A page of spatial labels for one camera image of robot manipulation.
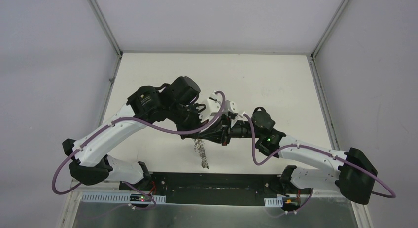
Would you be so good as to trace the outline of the round metal keyring disc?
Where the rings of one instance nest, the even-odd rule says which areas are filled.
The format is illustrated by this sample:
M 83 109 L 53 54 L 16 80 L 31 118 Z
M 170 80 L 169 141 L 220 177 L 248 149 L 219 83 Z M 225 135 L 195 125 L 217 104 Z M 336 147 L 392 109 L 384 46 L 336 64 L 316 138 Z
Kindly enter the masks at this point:
M 204 169 L 209 169 L 209 164 L 206 156 L 206 151 L 204 148 L 204 141 L 201 139 L 194 139 L 194 150 L 199 155 L 201 159 L 201 167 Z

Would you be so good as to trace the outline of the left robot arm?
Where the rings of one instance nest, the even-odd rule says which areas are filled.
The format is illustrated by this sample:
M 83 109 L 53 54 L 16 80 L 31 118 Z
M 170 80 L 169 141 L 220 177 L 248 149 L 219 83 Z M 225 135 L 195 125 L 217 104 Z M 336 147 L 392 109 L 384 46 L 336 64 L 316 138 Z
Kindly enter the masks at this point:
M 98 129 L 82 139 L 63 142 L 66 155 L 77 151 L 69 164 L 71 176 L 88 186 L 111 180 L 128 182 L 137 190 L 146 190 L 150 177 L 145 164 L 122 161 L 110 156 L 109 152 L 132 134 L 166 119 L 173 122 L 178 131 L 200 128 L 202 123 L 196 105 L 200 92 L 199 86 L 186 76 L 159 87 L 140 87 Z

